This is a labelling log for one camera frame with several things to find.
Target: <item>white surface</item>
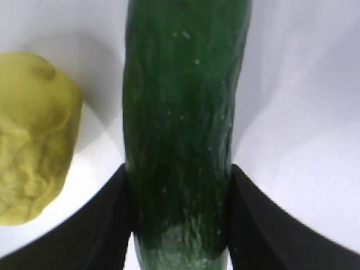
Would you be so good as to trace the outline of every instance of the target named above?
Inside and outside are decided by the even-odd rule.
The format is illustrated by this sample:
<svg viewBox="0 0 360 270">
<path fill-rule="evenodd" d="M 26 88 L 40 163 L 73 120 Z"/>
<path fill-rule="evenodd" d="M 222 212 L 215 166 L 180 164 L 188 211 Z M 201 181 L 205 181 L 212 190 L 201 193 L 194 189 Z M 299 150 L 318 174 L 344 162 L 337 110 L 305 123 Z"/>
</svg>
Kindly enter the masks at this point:
<svg viewBox="0 0 360 270">
<path fill-rule="evenodd" d="M 233 160 L 288 213 L 357 252 L 359 71 L 359 1 L 254 1 Z"/>
<path fill-rule="evenodd" d="M 125 0 L 0 0 L 0 52 L 49 59 L 80 84 L 91 108 L 63 193 L 37 220 L 0 227 L 0 256 L 70 216 L 123 161 L 126 7 Z M 233 160 L 290 214 L 360 252 L 360 2 L 254 0 L 253 11 Z M 131 254 L 127 263 L 136 262 Z"/>
<path fill-rule="evenodd" d="M 119 0 L 0 0 L 0 52 L 40 54 L 78 82 L 86 101 L 63 191 L 37 219 L 0 226 L 0 257 L 70 217 L 124 162 L 120 90 L 126 6 Z"/>
</svg>

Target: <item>white container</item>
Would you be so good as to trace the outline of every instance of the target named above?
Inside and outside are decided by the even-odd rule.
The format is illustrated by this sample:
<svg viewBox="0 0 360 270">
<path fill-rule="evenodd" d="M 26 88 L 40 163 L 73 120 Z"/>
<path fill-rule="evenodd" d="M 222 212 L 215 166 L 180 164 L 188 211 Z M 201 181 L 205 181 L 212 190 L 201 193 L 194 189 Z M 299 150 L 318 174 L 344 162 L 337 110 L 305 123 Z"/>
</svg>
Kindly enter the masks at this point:
<svg viewBox="0 0 360 270">
<path fill-rule="evenodd" d="M 126 9 L 126 0 L 0 0 L 0 52 L 45 57 L 86 101 L 64 190 L 37 219 L 0 226 L 0 257 L 70 217 L 124 161 Z M 233 162 L 263 192 L 358 253 L 359 33 L 356 0 L 254 0 L 233 133 Z"/>
</svg>

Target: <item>cucumber skin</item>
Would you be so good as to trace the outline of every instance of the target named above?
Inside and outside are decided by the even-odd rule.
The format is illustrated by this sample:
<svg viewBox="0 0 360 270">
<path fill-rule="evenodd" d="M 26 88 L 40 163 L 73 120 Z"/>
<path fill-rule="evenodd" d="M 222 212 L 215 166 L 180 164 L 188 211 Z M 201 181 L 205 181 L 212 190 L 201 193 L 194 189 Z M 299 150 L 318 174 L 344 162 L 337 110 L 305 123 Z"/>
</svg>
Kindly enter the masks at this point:
<svg viewBox="0 0 360 270">
<path fill-rule="evenodd" d="M 143 270 L 227 263 L 236 86 L 251 0 L 130 0 L 126 171 Z"/>
</svg>

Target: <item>cucumber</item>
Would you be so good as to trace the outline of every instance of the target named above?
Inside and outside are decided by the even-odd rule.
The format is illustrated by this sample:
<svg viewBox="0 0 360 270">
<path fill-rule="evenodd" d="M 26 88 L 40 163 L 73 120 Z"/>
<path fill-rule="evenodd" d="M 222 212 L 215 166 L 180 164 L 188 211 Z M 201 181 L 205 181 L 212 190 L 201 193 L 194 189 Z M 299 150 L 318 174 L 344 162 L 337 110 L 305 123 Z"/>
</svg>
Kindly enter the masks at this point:
<svg viewBox="0 0 360 270">
<path fill-rule="evenodd" d="M 125 168 L 143 270 L 225 269 L 235 93 L 251 0 L 130 0 Z"/>
</svg>

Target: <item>green cucumber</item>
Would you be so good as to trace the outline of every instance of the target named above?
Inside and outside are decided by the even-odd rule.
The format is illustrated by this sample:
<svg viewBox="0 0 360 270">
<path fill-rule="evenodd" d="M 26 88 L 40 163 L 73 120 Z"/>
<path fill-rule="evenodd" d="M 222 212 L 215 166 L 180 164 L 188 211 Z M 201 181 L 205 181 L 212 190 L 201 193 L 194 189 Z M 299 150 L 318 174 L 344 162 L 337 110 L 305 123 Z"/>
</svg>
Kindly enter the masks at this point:
<svg viewBox="0 0 360 270">
<path fill-rule="evenodd" d="M 143 270 L 227 263 L 235 93 L 251 0 L 130 0 L 126 171 Z"/>
</svg>

